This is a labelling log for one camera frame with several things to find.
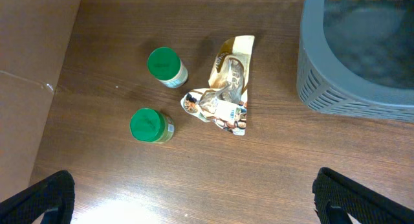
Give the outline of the brown white snack bag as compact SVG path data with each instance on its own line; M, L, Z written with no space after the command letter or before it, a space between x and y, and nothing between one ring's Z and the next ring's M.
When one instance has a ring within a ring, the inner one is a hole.
M180 101L188 114L234 135L246 131L253 35L226 40L215 57L208 88L192 89Z

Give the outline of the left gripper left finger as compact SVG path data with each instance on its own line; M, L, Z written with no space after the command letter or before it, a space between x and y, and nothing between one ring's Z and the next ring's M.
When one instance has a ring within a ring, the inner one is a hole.
M1 202L1 223L69 224L75 202L74 179L60 170Z

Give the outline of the grey plastic basket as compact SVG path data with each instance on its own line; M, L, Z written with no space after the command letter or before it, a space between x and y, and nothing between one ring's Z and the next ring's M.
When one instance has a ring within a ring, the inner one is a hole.
M413 121L413 0L305 0L296 89L330 115Z

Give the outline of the green lid jar green contents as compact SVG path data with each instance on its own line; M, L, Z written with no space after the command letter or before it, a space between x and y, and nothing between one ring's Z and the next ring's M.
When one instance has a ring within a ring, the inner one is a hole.
M175 132L170 116L150 108L139 109L131 117L129 129L136 140L159 144L169 141Z

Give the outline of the green lid jar white label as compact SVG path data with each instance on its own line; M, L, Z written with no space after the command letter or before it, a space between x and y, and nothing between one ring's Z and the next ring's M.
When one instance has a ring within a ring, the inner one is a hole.
M188 79L188 70L178 54L169 47L155 49L147 59L149 72L169 88L178 88Z

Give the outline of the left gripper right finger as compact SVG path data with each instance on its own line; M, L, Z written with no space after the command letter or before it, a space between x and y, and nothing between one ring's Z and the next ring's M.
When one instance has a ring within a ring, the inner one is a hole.
M413 211L328 168L312 184L315 212L323 224L413 223Z

